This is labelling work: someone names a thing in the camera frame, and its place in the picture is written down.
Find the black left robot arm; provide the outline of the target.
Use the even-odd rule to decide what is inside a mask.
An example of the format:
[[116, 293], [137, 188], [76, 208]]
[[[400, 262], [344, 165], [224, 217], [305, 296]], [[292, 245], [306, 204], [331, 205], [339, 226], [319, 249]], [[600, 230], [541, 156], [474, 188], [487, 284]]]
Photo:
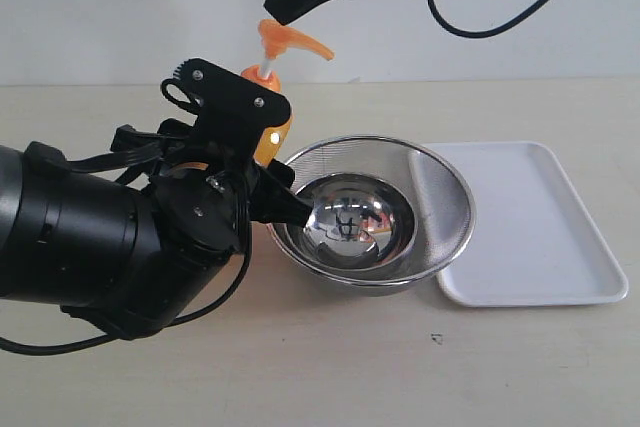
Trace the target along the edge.
[[311, 205], [268, 170], [193, 167], [136, 190], [1, 151], [1, 295], [54, 304], [126, 340], [167, 327], [250, 248], [252, 222], [303, 226]]

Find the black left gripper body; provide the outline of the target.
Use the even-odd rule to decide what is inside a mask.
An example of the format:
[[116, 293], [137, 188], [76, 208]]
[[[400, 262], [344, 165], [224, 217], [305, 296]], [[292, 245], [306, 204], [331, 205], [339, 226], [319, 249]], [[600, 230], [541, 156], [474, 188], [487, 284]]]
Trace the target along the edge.
[[150, 175], [148, 190], [178, 246], [226, 263], [233, 255], [250, 255], [263, 173], [254, 161], [179, 161]]

